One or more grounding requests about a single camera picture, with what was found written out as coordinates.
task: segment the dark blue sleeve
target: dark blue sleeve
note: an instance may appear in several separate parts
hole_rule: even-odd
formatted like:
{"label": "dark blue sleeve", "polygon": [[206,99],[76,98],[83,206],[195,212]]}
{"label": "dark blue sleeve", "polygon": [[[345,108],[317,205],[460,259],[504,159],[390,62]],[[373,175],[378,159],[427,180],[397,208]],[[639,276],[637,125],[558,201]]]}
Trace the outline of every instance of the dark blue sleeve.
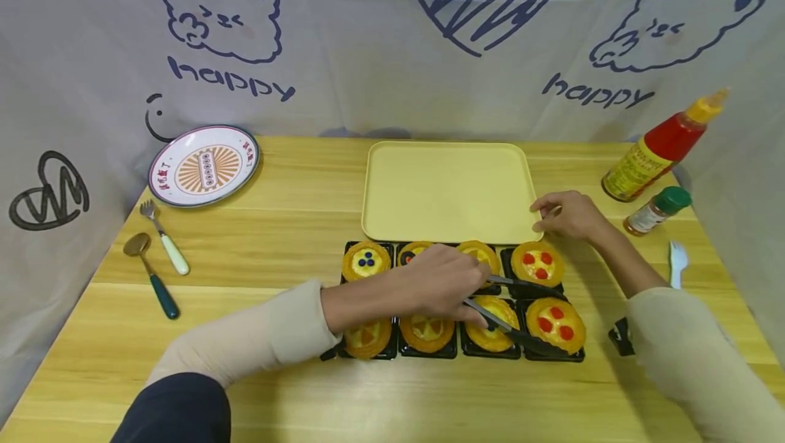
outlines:
{"label": "dark blue sleeve", "polygon": [[232,414],[220,383],[177,373],[136,396],[112,443],[229,443]]}

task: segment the white backdrop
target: white backdrop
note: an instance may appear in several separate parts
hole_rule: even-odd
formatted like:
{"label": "white backdrop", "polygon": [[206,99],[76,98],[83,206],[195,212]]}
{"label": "white backdrop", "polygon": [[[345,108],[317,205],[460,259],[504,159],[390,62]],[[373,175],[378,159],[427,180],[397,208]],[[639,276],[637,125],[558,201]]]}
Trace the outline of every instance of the white backdrop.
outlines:
{"label": "white backdrop", "polygon": [[203,123],[604,142],[730,85],[687,180],[785,359],[774,329],[785,322],[784,10],[783,0],[0,0],[0,155],[12,163],[0,170],[0,421],[161,140]]}

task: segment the bottle label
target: bottle label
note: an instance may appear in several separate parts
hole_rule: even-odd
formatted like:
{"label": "bottle label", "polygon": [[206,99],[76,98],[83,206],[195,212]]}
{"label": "bottle label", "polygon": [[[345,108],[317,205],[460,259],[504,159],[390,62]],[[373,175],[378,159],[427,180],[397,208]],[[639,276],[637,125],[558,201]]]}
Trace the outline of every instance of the bottle label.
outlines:
{"label": "bottle label", "polygon": [[634,200],[640,191],[672,165],[652,152],[641,138],[602,178],[605,190],[617,200]]}
{"label": "bottle label", "polygon": [[627,224],[640,233],[648,233],[666,219],[667,216],[657,215],[651,210],[651,206],[647,204],[640,210],[631,214],[629,219],[627,219]]}

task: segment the spice jar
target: spice jar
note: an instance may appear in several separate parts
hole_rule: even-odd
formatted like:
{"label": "spice jar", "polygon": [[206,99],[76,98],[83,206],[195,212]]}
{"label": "spice jar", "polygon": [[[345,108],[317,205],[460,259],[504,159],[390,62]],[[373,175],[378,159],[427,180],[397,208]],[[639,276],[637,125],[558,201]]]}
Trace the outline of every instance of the spice jar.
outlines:
{"label": "spice jar", "polygon": [[692,197],[686,189],[672,185],[654,196],[640,210],[624,219],[624,230],[634,236],[643,236],[692,204]]}

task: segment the tongs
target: tongs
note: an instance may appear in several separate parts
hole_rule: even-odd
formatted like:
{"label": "tongs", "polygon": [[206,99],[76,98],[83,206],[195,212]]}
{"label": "tongs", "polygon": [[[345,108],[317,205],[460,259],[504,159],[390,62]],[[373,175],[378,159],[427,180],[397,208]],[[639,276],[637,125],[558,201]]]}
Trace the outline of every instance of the tongs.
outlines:
{"label": "tongs", "polygon": [[[562,294],[557,292],[552,288],[548,288],[546,286],[542,286],[542,284],[532,283],[530,281],[523,281],[522,279],[511,279],[505,278],[501,276],[490,276],[487,281],[490,283],[497,283],[497,284],[507,284],[512,286],[529,286],[535,289],[538,289],[543,297],[552,296],[554,298],[558,298],[561,300],[567,301],[567,298]],[[510,337],[513,341],[517,341],[518,344],[523,346],[524,350],[531,350],[535,353],[539,353],[543,356],[570,356],[570,354],[561,349],[561,347],[554,346],[553,344],[546,343],[542,339],[535,337],[533,335],[525,333],[520,329],[513,328],[512,325],[507,324],[504,320],[496,317],[496,315],[489,312],[489,310],[482,308],[475,300],[473,299],[465,299],[465,305],[475,309],[477,312],[480,312],[480,315],[485,318],[487,323],[489,323],[489,330],[492,331],[494,329],[499,329],[502,333]]]}

